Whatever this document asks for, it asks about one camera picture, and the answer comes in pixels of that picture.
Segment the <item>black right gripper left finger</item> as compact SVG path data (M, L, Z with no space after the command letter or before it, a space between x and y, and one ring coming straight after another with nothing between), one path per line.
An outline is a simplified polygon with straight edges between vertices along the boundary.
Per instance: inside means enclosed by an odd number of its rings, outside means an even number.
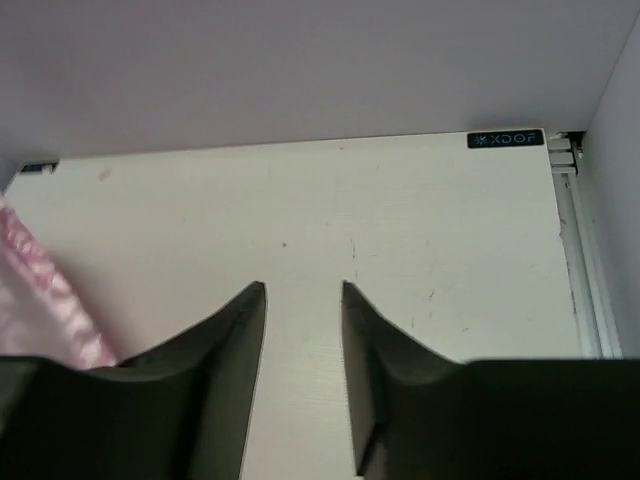
M237 479L255 395L266 287L113 367L1 360L5 479Z

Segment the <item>pink fabric pillowcase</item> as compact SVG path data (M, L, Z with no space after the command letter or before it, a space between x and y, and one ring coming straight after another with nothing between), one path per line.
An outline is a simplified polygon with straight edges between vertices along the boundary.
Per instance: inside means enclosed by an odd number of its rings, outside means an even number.
M1 200L1 353L76 369L117 358L75 289L5 199Z

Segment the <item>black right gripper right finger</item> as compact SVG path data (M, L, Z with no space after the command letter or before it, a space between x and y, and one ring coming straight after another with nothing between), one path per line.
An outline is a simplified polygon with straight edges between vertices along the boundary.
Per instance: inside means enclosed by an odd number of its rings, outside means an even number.
M359 477L638 477L637 361L456 363L389 322L350 282L341 326Z

